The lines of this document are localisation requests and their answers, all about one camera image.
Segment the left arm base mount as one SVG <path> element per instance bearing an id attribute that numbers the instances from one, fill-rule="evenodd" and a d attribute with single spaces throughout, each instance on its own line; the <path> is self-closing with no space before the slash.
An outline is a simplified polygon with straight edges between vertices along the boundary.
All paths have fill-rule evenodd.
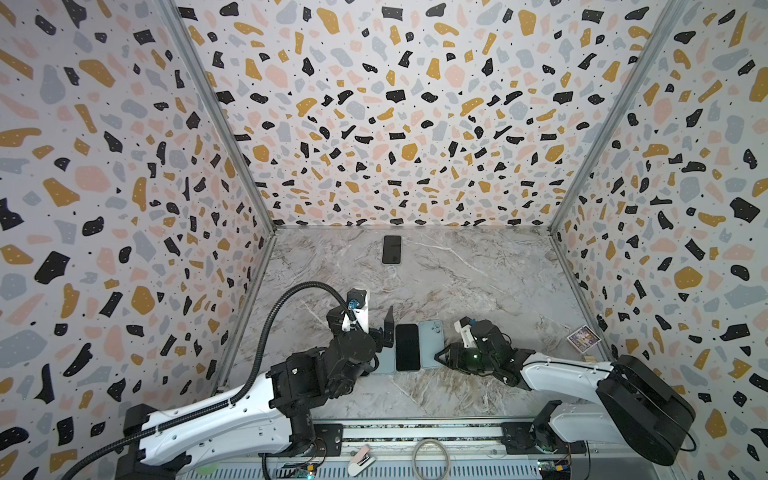
<path id="1" fill-rule="evenodd" d="M 342 423 L 320 423 L 311 427 L 300 427 L 288 437 L 287 447 L 271 453 L 271 456 L 296 457 L 319 449 L 326 457 L 339 457 L 343 446 L 344 425 Z"/>

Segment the colourful printed card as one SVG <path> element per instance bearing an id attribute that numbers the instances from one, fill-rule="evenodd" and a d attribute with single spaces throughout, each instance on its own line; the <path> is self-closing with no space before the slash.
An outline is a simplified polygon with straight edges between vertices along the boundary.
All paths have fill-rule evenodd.
<path id="1" fill-rule="evenodd" d="M 584 354 L 591 348 L 597 346 L 601 339 L 597 333 L 588 325 L 577 328 L 566 337 L 568 343 L 579 353 Z"/>

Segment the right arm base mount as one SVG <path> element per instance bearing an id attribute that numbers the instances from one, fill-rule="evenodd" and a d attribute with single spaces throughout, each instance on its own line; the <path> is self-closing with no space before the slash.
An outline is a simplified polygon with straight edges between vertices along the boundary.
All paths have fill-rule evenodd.
<path id="1" fill-rule="evenodd" d="M 561 440 L 547 425 L 531 421 L 512 421 L 500 424 L 500 442 L 509 455 L 560 455 L 585 454 L 583 441 L 567 443 Z"/>

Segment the light blue case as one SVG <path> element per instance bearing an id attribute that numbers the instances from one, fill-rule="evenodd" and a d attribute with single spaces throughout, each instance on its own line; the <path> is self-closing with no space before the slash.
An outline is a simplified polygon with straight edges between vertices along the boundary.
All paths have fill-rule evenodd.
<path id="1" fill-rule="evenodd" d="M 378 367 L 372 372 L 372 375 L 390 376 L 396 372 L 396 353 L 394 348 L 383 348 L 376 355 Z"/>

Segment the black phone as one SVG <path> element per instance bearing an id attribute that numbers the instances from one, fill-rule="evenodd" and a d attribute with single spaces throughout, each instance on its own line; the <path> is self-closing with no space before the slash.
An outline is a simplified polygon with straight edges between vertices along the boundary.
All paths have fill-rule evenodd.
<path id="1" fill-rule="evenodd" d="M 421 368 L 419 329 L 416 324 L 395 327 L 395 362 L 398 372 L 418 371 Z"/>
<path id="2" fill-rule="evenodd" d="M 402 237 L 399 235 L 385 235 L 381 261 L 385 265 L 399 265 L 402 257 Z"/>

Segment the white pink small device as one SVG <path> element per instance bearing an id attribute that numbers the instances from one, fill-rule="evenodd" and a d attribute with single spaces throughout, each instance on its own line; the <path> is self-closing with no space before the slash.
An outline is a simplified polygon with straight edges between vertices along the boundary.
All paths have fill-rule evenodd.
<path id="1" fill-rule="evenodd" d="M 369 445 L 364 445 L 357 453 L 353 455 L 347 464 L 347 472 L 351 477 L 356 477 L 363 473 L 376 461 Z"/>

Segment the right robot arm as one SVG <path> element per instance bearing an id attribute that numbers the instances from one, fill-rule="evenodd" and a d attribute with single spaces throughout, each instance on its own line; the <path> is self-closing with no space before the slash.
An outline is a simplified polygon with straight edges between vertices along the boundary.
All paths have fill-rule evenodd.
<path id="1" fill-rule="evenodd" d="M 671 466 L 686 443 L 693 407 L 632 355 L 613 362 L 587 362 L 516 348 L 489 320 L 463 318 L 462 339 L 434 355 L 444 367 L 467 375 L 490 376 L 507 387 L 547 391 L 575 398 L 548 402 L 526 432 L 506 436 L 512 448 L 559 454 L 573 443 L 625 445 L 640 457 Z"/>

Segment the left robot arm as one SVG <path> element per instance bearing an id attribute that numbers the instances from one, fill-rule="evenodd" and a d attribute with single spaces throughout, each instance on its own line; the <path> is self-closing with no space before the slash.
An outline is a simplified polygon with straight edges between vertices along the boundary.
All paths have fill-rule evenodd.
<path id="1" fill-rule="evenodd" d="M 129 409 L 123 432 L 132 438 L 118 460 L 118 479 L 173 479 L 198 466 L 247 454 L 305 452 L 316 440 L 311 411 L 352 393 L 358 378 L 378 367 L 394 344 L 386 315 L 369 332 L 339 330 L 330 344 L 290 355 L 242 386 L 176 409 L 140 404 Z M 144 430 L 146 438 L 134 436 Z"/>

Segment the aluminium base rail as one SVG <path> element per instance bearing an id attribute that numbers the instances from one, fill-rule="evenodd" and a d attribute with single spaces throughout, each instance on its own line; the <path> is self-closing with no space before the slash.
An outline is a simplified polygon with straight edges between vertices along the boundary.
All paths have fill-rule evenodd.
<path id="1" fill-rule="evenodd" d="M 629 447 L 591 442 L 585 454 L 509 455 L 500 424 L 528 418 L 319 420 L 342 423 L 339 457 L 312 449 L 305 456 L 255 454 L 214 462 L 186 479 L 680 479 L 677 466 L 658 466 Z M 376 461 L 351 477 L 347 464 L 364 445 Z"/>

